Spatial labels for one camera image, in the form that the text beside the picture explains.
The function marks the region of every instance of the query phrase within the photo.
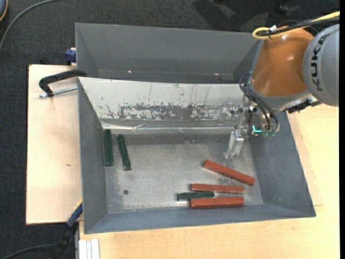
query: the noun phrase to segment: black clamp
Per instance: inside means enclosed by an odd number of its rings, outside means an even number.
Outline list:
[[[87,75],[82,70],[78,70],[78,69],[69,70],[66,72],[62,72],[62,73],[58,73],[58,74],[51,75],[48,77],[44,77],[39,81],[38,85],[44,92],[47,93],[48,97],[52,97],[52,96],[54,96],[54,93],[50,89],[48,84],[52,84],[52,83],[55,83],[57,81],[66,80],[66,79],[70,79],[70,78],[74,78],[74,77],[87,77]]]

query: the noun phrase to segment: wooden board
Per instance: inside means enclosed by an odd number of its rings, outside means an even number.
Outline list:
[[[26,223],[65,222],[81,200],[77,92],[38,98],[42,77],[74,66],[30,65],[27,109]],[[53,90],[76,79],[52,84]]]

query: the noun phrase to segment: dark green block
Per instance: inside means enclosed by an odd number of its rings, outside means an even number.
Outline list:
[[[129,171],[132,169],[132,167],[131,167],[130,161],[129,161],[129,156],[128,156],[128,152],[127,152],[125,138],[123,137],[122,134],[119,134],[116,136],[116,139],[117,139],[118,145],[119,145],[119,150],[120,150],[123,168],[125,171]]]
[[[214,192],[200,191],[200,192],[185,192],[178,193],[177,200],[191,200],[191,199],[202,199],[205,197],[214,197]]]
[[[113,159],[113,144],[112,144],[112,132],[109,129],[103,131],[103,153],[105,166],[112,166]]]

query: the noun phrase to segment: blue object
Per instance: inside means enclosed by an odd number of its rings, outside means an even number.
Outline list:
[[[72,227],[81,213],[82,213],[82,202],[80,203],[80,205],[78,205],[78,207],[75,209],[71,217],[68,219],[67,225],[69,227]]]
[[[71,63],[77,62],[77,52],[71,49],[68,49],[65,53],[65,59]]]

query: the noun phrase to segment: wooden block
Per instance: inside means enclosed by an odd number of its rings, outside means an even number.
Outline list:
[[[242,186],[229,186],[229,185],[211,185],[211,184],[197,184],[190,185],[191,191],[212,191],[220,193],[242,193]]]
[[[237,180],[250,186],[254,185],[255,183],[255,178],[215,163],[211,160],[205,160],[204,167],[208,170],[227,176],[228,178]]]
[[[243,197],[214,197],[210,199],[192,199],[189,207],[192,209],[238,207],[244,204]]]

